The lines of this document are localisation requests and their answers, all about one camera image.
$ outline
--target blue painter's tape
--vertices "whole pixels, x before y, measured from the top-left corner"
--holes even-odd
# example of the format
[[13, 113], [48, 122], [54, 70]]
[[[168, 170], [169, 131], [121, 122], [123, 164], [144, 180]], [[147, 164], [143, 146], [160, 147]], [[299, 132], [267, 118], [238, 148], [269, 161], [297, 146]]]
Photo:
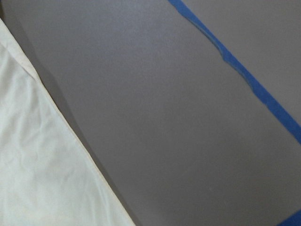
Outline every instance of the blue painter's tape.
[[251, 87], [253, 93], [263, 102], [273, 115], [291, 132], [301, 144], [301, 127], [277, 100], [255, 79], [251, 73], [227, 50], [227, 48], [211, 33], [211, 31], [193, 14], [181, 0], [168, 0], [179, 13], [193, 23], [219, 50], [222, 58], [238, 73]]
[[301, 210], [290, 216], [278, 226], [301, 226]]

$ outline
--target white fabric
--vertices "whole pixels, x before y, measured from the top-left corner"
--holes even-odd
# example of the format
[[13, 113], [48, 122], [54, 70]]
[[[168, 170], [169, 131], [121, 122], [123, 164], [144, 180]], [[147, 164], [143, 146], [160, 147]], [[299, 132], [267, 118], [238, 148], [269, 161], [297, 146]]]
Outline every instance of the white fabric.
[[1, 20], [0, 225], [134, 225]]

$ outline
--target gray painted surface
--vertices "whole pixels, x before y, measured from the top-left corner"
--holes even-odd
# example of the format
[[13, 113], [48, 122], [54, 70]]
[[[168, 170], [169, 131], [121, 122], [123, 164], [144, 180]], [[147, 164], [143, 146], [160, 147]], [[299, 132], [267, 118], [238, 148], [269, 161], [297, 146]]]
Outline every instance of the gray painted surface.
[[[301, 2], [186, 0], [301, 123]], [[2, 0], [4, 21], [137, 225], [275, 225], [301, 146], [167, 0]]]

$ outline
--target white cloth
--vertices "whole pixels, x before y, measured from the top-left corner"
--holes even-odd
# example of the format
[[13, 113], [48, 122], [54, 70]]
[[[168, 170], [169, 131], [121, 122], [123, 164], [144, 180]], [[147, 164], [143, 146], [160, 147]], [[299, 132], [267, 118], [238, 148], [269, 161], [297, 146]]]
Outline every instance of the white cloth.
[[134, 225], [1, 20], [0, 225]]

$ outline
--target wrinkled fabric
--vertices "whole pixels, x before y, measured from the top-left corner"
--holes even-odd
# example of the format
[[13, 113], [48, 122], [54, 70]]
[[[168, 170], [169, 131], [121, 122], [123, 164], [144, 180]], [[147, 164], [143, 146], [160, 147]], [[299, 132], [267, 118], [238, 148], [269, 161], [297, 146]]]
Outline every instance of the wrinkled fabric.
[[0, 225], [134, 225], [1, 20]]

